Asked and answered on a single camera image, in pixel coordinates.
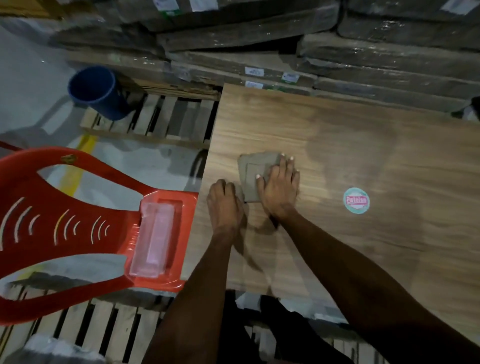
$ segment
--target round sticker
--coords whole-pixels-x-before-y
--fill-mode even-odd
[[[363,214],[370,207],[370,198],[361,188],[352,187],[343,194],[343,204],[354,214]]]

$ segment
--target chair backrest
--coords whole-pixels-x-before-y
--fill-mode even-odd
[[[143,196],[162,191],[136,181],[87,153],[69,148],[32,148],[0,159],[0,191],[3,195],[0,200],[0,278],[43,261],[77,254],[124,254],[131,261],[141,222],[140,212],[90,205],[62,193],[37,173],[57,164],[74,165]],[[193,218],[196,194],[176,193],[187,194],[189,201],[194,199],[193,209],[191,203],[187,209],[187,220],[190,221],[181,216],[179,220],[184,228],[188,227],[188,239],[188,223],[191,224]],[[161,277],[162,280],[171,283],[172,277]],[[0,298],[0,325],[30,321],[134,284],[133,278],[124,275],[30,300]]]

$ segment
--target blue bucket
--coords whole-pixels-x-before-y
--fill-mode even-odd
[[[112,121],[132,110],[121,93],[115,74],[106,67],[92,66],[77,72],[68,82],[70,97],[95,109]]]

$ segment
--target person's right hand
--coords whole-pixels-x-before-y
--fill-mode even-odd
[[[264,210],[278,220],[294,208],[300,184],[300,172],[294,167],[294,158],[286,161],[282,155],[280,165],[271,168],[267,184],[262,176],[257,175],[258,195]]]

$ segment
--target wooden pallet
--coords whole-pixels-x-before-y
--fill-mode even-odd
[[[80,127],[87,133],[208,149],[218,101],[126,92],[133,111],[117,121],[92,108],[85,111]]]
[[[13,286],[7,298],[22,300],[52,294],[31,287]],[[0,327],[0,364],[23,347],[33,334],[52,336],[98,352],[112,361],[141,364],[150,341],[172,297],[161,297],[153,309],[133,307],[92,299],[38,320],[10,327]],[[260,358],[271,361],[276,353],[272,332],[261,323],[250,322],[247,333],[259,349]],[[357,341],[324,339],[355,364],[388,364],[369,344]]]

